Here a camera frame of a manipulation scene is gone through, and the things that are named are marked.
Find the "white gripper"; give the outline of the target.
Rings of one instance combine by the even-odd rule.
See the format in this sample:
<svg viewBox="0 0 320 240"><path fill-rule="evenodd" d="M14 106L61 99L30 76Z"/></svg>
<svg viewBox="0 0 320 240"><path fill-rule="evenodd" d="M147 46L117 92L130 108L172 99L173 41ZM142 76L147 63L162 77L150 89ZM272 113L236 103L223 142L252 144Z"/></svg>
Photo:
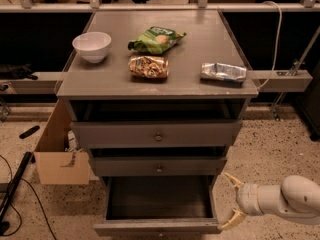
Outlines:
<svg viewBox="0 0 320 240"><path fill-rule="evenodd" d="M233 188L238 189L236 201L243 212L233 209L233 215L231 218L219 227L221 231L229 230L238 226L245 220L246 214L250 216L260 215L260 208L258 204L258 185L252 183L243 184L242 181L229 173L225 173L224 176L231 183Z"/></svg>

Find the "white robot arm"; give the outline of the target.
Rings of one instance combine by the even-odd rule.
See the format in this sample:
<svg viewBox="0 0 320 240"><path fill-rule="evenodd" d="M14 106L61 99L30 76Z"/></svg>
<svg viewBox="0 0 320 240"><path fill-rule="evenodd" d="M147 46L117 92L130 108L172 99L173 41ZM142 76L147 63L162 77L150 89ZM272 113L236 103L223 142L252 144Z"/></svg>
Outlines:
<svg viewBox="0 0 320 240"><path fill-rule="evenodd" d="M320 186L314 181L298 176L286 177L280 185L244 183L225 173L236 190L239 210L219 229L229 230L244 221L247 216L271 214L284 220L305 224L320 224Z"/></svg>

